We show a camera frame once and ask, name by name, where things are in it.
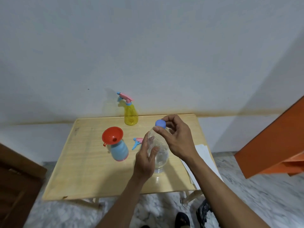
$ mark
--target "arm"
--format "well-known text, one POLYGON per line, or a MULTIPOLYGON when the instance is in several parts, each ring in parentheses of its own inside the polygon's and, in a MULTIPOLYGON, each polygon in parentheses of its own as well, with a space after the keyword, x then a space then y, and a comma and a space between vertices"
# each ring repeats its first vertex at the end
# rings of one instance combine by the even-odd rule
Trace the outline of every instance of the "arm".
POLYGON ((163 120, 166 121, 167 127, 171 128, 173 134, 158 126, 154 127, 154 131, 162 135, 171 152, 188 165, 220 226, 223 228, 269 228, 198 155, 188 125, 177 115, 166 116, 163 120))
POLYGON ((154 147, 148 157, 147 137, 148 133, 143 138, 140 151, 136 154, 131 179, 115 204, 98 223, 97 228, 129 227, 143 184, 152 176, 155 169, 158 147, 154 147))

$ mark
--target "funnel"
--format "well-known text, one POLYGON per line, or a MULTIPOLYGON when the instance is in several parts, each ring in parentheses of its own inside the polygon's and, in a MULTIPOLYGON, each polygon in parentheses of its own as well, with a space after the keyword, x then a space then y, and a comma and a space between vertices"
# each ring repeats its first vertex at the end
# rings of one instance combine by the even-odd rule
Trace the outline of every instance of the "funnel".
POLYGON ((102 134, 103 146, 114 145, 123 138, 123 130, 119 127, 113 126, 106 129, 102 134))

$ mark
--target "black shoe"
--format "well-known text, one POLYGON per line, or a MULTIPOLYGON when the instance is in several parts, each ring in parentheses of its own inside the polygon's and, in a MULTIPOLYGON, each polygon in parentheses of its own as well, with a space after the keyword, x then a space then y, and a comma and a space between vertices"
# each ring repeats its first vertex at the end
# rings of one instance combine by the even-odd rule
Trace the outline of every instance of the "black shoe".
POLYGON ((181 228, 181 226, 190 226, 190 220, 187 214, 178 212, 175 218, 175 228, 181 228))

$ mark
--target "spray bottle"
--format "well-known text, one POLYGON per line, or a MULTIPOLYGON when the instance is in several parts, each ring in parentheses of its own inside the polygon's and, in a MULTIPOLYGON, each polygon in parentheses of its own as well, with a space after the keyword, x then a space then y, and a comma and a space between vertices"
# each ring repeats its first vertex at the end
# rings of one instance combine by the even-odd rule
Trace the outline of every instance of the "spray bottle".
POLYGON ((126 106, 125 106, 125 124, 128 126, 133 126, 138 122, 138 114, 135 110, 134 105, 132 105, 133 99, 130 98, 129 96, 117 92, 119 95, 118 101, 124 99, 126 100, 126 106))

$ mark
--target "table leg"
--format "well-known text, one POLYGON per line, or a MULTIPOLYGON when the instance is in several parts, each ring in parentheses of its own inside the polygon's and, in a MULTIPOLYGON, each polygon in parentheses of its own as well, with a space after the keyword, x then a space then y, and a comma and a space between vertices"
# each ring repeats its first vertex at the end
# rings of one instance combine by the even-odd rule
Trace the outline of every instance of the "table leg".
POLYGON ((87 207, 94 208, 94 209, 102 209, 102 207, 103 207, 103 205, 99 203, 99 198, 94 198, 92 203, 87 202, 82 199, 72 199, 72 200, 62 200, 62 201, 67 202, 67 203, 87 206, 87 207))
POLYGON ((183 205, 187 205, 192 200, 198 198, 199 196, 203 195, 203 192, 201 190, 195 190, 191 194, 189 194, 188 191, 186 191, 186 197, 184 199, 181 199, 181 203, 183 205))

